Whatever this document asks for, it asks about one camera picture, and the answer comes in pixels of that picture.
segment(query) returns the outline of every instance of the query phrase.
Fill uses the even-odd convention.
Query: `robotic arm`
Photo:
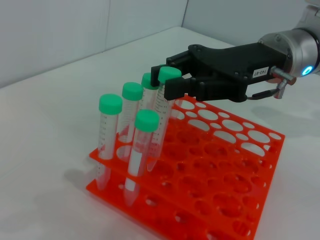
[[[176,78],[165,83],[164,97],[181,98],[188,93],[197,101],[224,100],[244,102],[274,96],[281,99],[287,84],[298,77],[320,73],[320,0],[309,5],[297,26],[270,33],[257,43],[226,49],[193,44],[188,51],[166,59],[166,66],[181,70],[191,78]],[[151,68],[151,84],[159,85],[160,68]],[[275,89],[247,96],[248,85],[280,79]]]

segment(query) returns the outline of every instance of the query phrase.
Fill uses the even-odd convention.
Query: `white surface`
[[[91,197],[99,97],[140,82],[150,67],[197,43],[229,45],[183,28],[97,54],[0,89],[0,239],[156,240]],[[268,83],[249,92],[271,88]],[[318,239],[320,78],[310,75],[284,98],[214,105],[287,135],[257,240]]]
[[[187,0],[111,0],[106,49],[182,25]]]
[[[103,52],[109,0],[1,0],[0,87]]]
[[[234,45],[293,29],[304,0],[189,0],[183,27]]]

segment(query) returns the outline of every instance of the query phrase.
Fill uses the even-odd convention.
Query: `green cap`
[[[160,68],[158,80],[160,83],[166,84],[167,80],[180,78],[181,76],[182,73],[179,69],[170,66],[163,66]]]
[[[159,86],[151,86],[151,73],[150,72],[143,74],[141,85],[145,89],[150,89],[150,90],[157,90],[159,88]]]
[[[116,94],[105,94],[100,97],[99,110],[103,114],[117,115],[122,111],[122,98]]]
[[[159,115],[152,110],[143,109],[138,111],[135,117],[135,127],[146,133],[152,133],[158,129]]]
[[[140,101],[144,94],[144,88],[136,82],[127,82],[123,85],[122,97],[130,101]]]

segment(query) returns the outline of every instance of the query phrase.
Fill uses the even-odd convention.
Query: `white table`
[[[195,43],[230,47],[177,27],[0,89],[0,239],[158,239],[85,191],[95,166],[87,155],[97,145],[100,95],[120,94]],[[257,240],[319,238],[319,92],[320,77],[310,75],[282,100],[213,103],[286,135]]]

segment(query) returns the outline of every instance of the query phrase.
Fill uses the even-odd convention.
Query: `white wall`
[[[0,87],[181,26],[187,0],[0,0]]]
[[[304,0],[189,0],[183,27],[233,45],[255,43],[294,28],[306,6]]]

